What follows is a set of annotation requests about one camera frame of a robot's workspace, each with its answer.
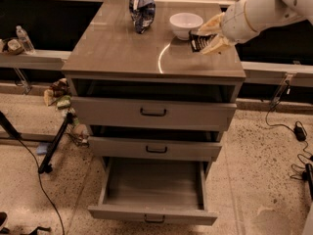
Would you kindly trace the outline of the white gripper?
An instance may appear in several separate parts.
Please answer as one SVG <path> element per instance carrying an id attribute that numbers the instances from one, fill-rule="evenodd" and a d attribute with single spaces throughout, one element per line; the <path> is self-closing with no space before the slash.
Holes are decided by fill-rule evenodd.
<path id="1" fill-rule="evenodd" d="M 236 43 L 246 43 L 259 35 L 248 22 L 246 0 L 231 5 L 225 13 L 213 16 L 199 28 L 200 34 L 219 33 L 208 41 L 201 50 L 203 55 L 220 53 L 233 47 Z"/>

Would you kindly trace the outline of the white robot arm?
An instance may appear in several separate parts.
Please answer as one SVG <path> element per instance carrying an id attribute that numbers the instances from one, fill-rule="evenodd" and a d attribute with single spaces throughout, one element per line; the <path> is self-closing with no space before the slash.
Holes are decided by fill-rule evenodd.
<path id="1" fill-rule="evenodd" d="M 200 35 L 214 35 L 201 53 L 218 53 L 265 29 L 304 20 L 313 24 L 313 0 L 240 0 L 199 28 Z"/>

